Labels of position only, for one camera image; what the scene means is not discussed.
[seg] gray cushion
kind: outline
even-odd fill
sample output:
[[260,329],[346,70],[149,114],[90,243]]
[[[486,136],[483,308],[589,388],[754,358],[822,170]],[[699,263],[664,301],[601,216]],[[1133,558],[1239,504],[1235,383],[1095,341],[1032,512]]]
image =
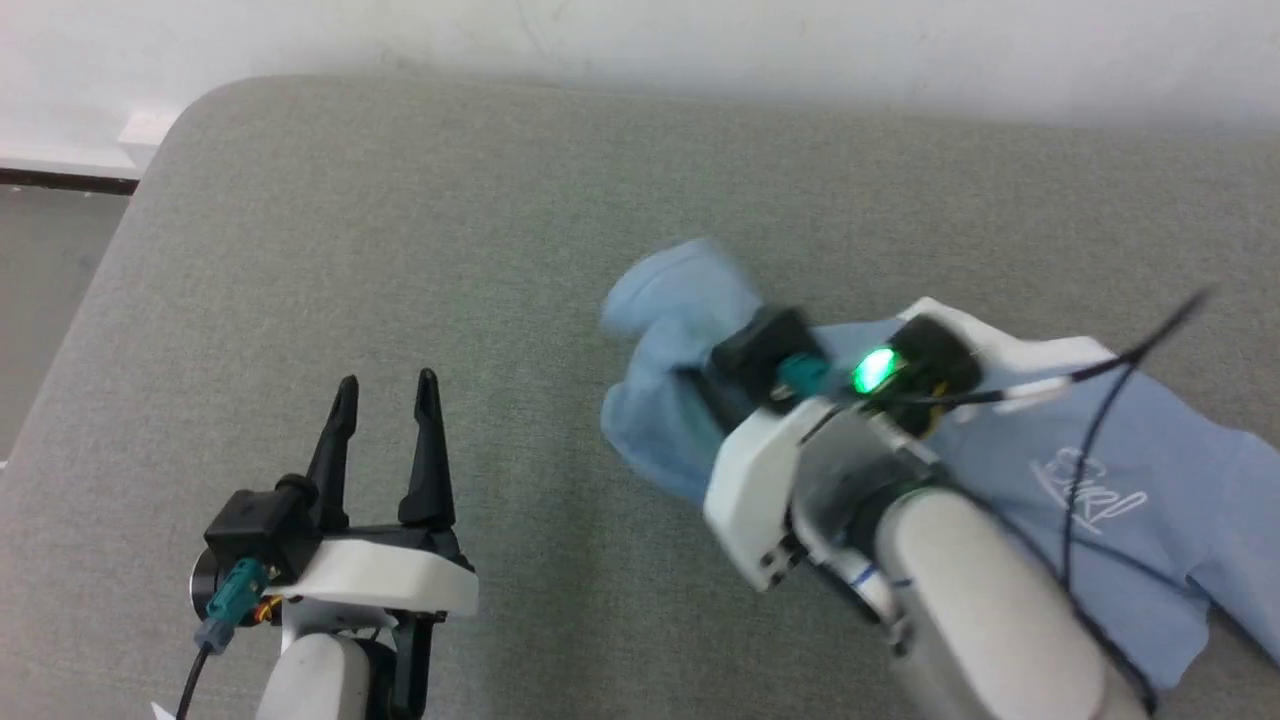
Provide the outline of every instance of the gray cushion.
[[[392,520],[431,365],[483,587],[480,618],[436,633],[433,717],[910,717],[874,630],[805,574],[750,592],[698,512],[604,443],[628,352],[596,329],[611,283],[714,236],[818,322],[933,295],[1119,347],[1219,279],[1151,372],[1275,443],[1277,188],[1275,138],[390,79],[219,90],[143,179],[3,475],[3,714],[172,710],[214,512],[302,470],[356,373],[347,503]],[[276,642],[241,633],[197,716],[250,714]],[[1167,716],[1274,716],[1276,680],[1217,632]]]

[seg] cable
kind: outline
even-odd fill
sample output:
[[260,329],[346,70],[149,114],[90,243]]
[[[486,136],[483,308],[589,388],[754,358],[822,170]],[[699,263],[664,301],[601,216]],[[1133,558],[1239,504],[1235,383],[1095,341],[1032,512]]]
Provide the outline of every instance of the cable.
[[271,616],[275,614],[275,610],[280,607],[282,600],[283,597],[278,594],[271,596],[268,600],[264,600],[257,606],[257,610],[253,611],[253,621],[257,624],[270,623]]
[[[1053,562],[1050,560],[1050,556],[1039,547],[1039,544],[1033,543],[1029,539],[1029,536],[1027,536],[1021,530],[1021,528],[1019,528],[1018,525],[1014,525],[1011,520],[1009,520],[1007,518],[1005,518],[1005,514],[1016,514],[1019,509],[1025,512],[1028,510],[1042,510],[1041,507],[1036,507],[1036,506],[1033,506],[1033,503],[1027,502],[1027,501],[1018,501],[1018,500],[1012,500],[1010,497],[1000,497],[1000,498],[996,498],[996,501],[1000,502],[1000,505],[1004,507],[1004,511],[1005,511],[1005,512],[1000,512],[1000,511],[996,510],[995,505],[992,505],[991,502],[987,502],[987,501],[979,498],[978,496],[973,495],[970,491],[966,491],[963,486],[959,486],[956,483],[951,483],[948,487],[956,489],[961,495],[965,495],[965,497],[968,497],[970,501],[973,501],[974,505],[978,505],[979,507],[982,507],[983,510],[986,510],[989,515],[995,516],[1002,525],[1006,527],[1007,530],[1010,530],[1011,534],[1019,537],[1023,541],[1024,544],[1029,546],[1027,550],[1032,555],[1036,556],[1036,560],[1042,566],[1048,568],[1050,571],[1052,571]],[[1057,514],[1059,514],[1056,510],[1053,510],[1052,512],[1053,512],[1055,516],[1057,516]],[[1087,547],[1087,548],[1092,550],[1093,552],[1096,552],[1098,555],[1106,556],[1107,560],[1111,560],[1114,562],[1119,562],[1120,565],[1124,565],[1124,566],[1129,568],[1130,570],[1133,570],[1135,573],[1142,573],[1143,575],[1146,575],[1153,583],[1164,585],[1169,592],[1174,592],[1174,593],[1178,593],[1178,594],[1181,594],[1181,596],[1192,596],[1192,594],[1194,594],[1194,591],[1190,591],[1185,585],[1179,584],[1178,582],[1169,579],[1167,577],[1165,577],[1161,573],[1161,570],[1157,570],[1157,569],[1155,569],[1155,568],[1152,568],[1149,565],[1146,565],[1144,562],[1142,562],[1142,561],[1139,561],[1139,560],[1137,560],[1137,559],[1134,559],[1134,557],[1132,557],[1129,555],[1125,555],[1124,552],[1121,552],[1121,551],[1119,551],[1119,550],[1116,550],[1114,547],[1108,547],[1108,546],[1103,544],[1100,541],[1089,539],[1088,537],[1083,537],[1082,538],[1082,537],[1078,537],[1078,536],[1073,536],[1071,537],[1071,547],[1075,547],[1075,546]],[[1055,577],[1055,580],[1057,580],[1059,583],[1061,583],[1061,577],[1060,575]]]
[[178,701],[178,714],[173,716],[174,720],[187,719],[187,711],[191,710],[191,698],[196,694],[196,683],[200,682],[200,671],[205,669],[205,661],[209,660],[209,653],[212,651],[214,646],[209,643],[200,646],[196,661],[191,664],[191,673],[187,674],[187,684],[182,688],[182,700]]
[[1027,398],[1034,397],[1037,395],[1055,393],[1060,392],[1062,388],[1070,387],[1076,383],[1083,383],[1084,380],[1091,380],[1105,373],[1128,365],[1133,366],[1140,363],[1143,357],[1153,347],[1169,340],[1169,337],[1181,328],[1187,320],[1199,311],[1212,293],[1212,288],[1202,288],[1196,295],[1190,296],[1185,302],[1183,302],[1172,315],[1169,316],[1156,332],[1147,336],[1146,340],[1138,345],[1125,350],[1120,355],[1111,357],[1110,360],[1103,360],[1096,365],[1089,365],[1088,368],[1082,368],[1064,375],[1057,375],[1055,378],[1048,378],[1043,380],[1034,380],[1029,383],[1021,383],[1002,389],[986,389],[978,392],[966,392],[960,395],[943,395],[943,396],[910,396],[910,397],[877,397],[876,402],[881,406],[891,405],[929,405],[929,406],[942,406],[942,407],[960,407],[961,405],[986,405],[992,402],[1004,402],[1006,400]]
[[1120,391],[1124,389],[1125,383],[1133,377],[1134,372],[1138,370],[1138,365],[1142,363],[1144,356],[1138,356],[1132,365],[1120,373],[1116,382],[1111,386],[1107,396],[1102,400],[1102,405],[1098,406],[1097,413],[1093,414],[1093,421],[1089,423],[1088,432],[1084,433],[1084,442],[1080,445],[1080,456],[1075,461],[1075,475],[1071,477],[1071,486],[1066,493],[1066,521],[1062,524],[1062,574],[1060,577],[1062,589],[1066,594],[1071,594],[1071,534],[1075,529],[1075,501],[1080,495],[1080,483],[1084,482],[1084,464],[1089,459],[1089,452],[1093,450],[1093,443],[1098,439],[1098,430],[1102,428],[1102,420],[1106,419],[1107,413],[1115,404],[1116,397],[1120,396]]

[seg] teal connector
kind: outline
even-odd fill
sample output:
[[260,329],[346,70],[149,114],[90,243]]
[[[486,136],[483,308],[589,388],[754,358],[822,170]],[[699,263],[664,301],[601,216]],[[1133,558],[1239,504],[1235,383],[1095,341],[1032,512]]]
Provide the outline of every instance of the teal connector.
[[792,355],[778,365],[778,380],[804,400],[823,393],[831,365],[812,355]]
[[196,646],[210,647],[210,655],[221,655],[246,615],[257,607],[266,591],[266,566],[246,557],[232,568],[227,582],[205,606],[207,616],[196,630]]

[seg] gray floor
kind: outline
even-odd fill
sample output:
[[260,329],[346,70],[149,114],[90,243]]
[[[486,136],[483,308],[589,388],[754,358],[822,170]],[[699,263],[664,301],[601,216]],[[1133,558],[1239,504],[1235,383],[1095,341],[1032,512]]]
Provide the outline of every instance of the gray floor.
[[0,461],[127,205],[128,197],[0,184]]

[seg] blue shirt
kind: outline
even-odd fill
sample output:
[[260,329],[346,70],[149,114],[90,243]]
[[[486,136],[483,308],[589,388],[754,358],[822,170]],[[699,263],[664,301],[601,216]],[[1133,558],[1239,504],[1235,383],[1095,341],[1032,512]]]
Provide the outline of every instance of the blue shirt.
[[[640,340],[626,378],[605,396],[602,429],[641,477],[690,502],[701,503],[723,434],[672,370],[705,364],[759,306],[742,273],[708,241],[643,260],[605,302],[604,328]],[[850,361],[900,325],[852,323],[815,334]],[[1053,347],[1061,348],[1080,346]],[[1070,355],[1057,366],[984,361],[984,387],[1085,364]],[[952,413],[927,443],[1059,564],[1079,445],[1114,377],[1016,413]],[[1256,436],[1211,423],[1135,373],[1085,462],[1074,521],[1073,589],[1156,687],[1174,687],[1203,650],[1211,602],[1280,659],[1280,454]]]

